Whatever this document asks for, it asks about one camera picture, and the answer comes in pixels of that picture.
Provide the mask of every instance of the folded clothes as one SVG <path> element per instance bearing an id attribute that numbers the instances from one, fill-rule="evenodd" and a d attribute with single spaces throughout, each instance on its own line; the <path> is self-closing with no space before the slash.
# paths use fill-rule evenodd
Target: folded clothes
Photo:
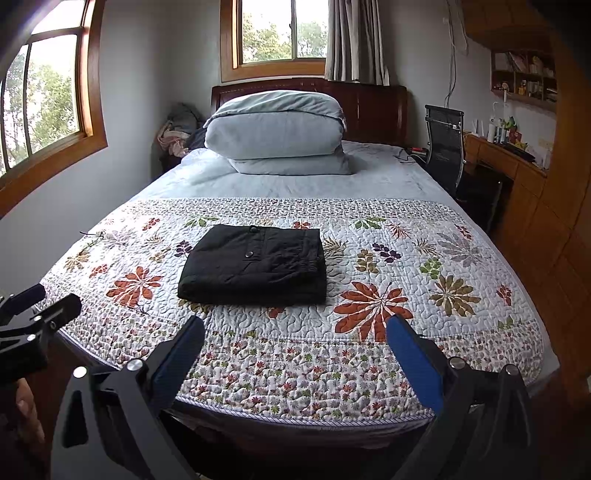
<path id="1" fill-rule="evenodd" d="M 205 304 L 325 303 L 320 231 L 216 225 L 189 254 L 178 296 Z"/>

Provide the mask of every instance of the pile of clothes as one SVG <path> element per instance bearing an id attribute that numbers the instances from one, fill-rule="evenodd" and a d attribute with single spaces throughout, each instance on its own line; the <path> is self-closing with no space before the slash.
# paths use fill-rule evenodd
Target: pile of clothes
<path id="1" fill-rule="evenodd" d="M 175 164 L 191 150 L 205 147 L 205 132 L 196 108 L 188 103 L 178 103 L 158 130 L 156 140 L 164 155 L 173 157 L 170 160 Z"/>
<path id="2" fill-rule="evenodd" d="M 201 304 L 323 304 L 320 230 L 216 225 L 189 254 L 178 296 Z"/>

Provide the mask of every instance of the curtain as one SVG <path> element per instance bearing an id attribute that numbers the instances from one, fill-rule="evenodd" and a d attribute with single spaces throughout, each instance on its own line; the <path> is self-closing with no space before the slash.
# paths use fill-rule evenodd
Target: curtain
<path id="1" fill-rule="evenodd" d="M 324 78 L 389 85 L 378 0 L 329 0 Z"/>

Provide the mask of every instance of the power cord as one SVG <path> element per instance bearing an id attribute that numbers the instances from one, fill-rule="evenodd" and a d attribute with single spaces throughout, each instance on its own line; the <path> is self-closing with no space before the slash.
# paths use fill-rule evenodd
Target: power cord
<path id="1" fill-rule="evenodd" d="M 449 0 L 446 0 L 447 4 L 447 27 L 449 29 L 449 41 L 452 47 L 452 53 L 450 55 L 449 60 L 449 87 L 447 89 L 447 95 L 445 100 L 443 101 L 443 106 L 445 108 L 449 108 L 449 100 L 452 97 L 454 90 L 456 89 L 456 82 L 457 82 L 457 64 L 456 64 L 456 40 L 455 34 L 453 29 L 453 20 L 452 20 L 452 6 L 450 5 Z M 457 0 L 454 0 L 454 4 L 456 6 L 456 15 L 458 20 L 460 21 L 460 25 L 462 26 L 462 35 L 464 38 L 464 50 L 462 53 L 464 55 L 468 55 L 468 40 L 466 37 L 466 28 L 464 26 L 464 20 L 460 15 L 460 6 Z"/>

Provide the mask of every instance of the quilted bedspread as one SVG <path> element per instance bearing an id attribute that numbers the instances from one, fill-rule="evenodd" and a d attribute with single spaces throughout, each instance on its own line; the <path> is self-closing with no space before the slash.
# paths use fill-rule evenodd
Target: quilted bedspread
<path id="1" fill-rule="evenodd" d="M 209 228 L 319 228 L 326 305 L 210 306 L 176 295 Z M 43 278 L 46 303 L 83 300 L 63 330 L 104 363 L 145 358 L 192 315 L 206 344 L 180 400 L 230 415 L 351 426 L 425 419 L 385 343 L 393 313 L 475 368 L 541 369 L 535 312 L 514 274 L 451 208 L 418 200 L 136 200 L 107 216 Z"/>

